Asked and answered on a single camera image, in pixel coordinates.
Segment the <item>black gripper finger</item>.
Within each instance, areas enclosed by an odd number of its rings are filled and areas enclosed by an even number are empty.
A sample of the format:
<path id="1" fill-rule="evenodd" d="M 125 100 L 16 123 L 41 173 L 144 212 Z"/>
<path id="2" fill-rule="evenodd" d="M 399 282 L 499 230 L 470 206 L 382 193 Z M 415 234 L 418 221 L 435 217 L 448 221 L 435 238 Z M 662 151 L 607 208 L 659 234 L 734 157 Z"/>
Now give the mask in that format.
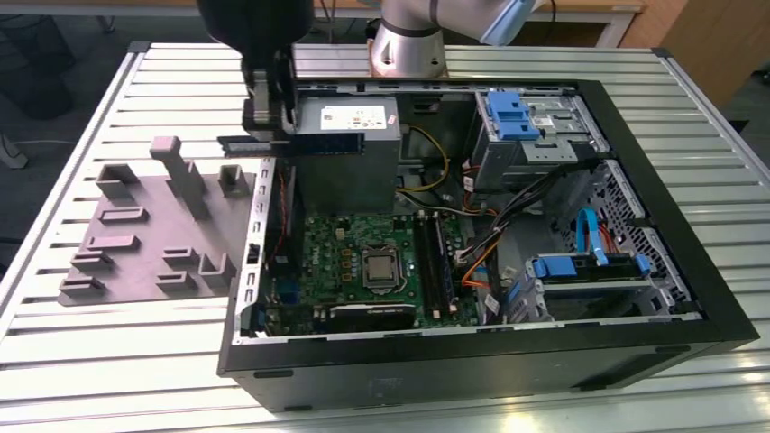
<path id="1" fill-rule="evenodd" d="M 292 157 L 296 135 L 295 113 L 287 108 L 283 94 L 268 80 L 255 80 L 244 101 L 244 152 L 258 157 Z"/>

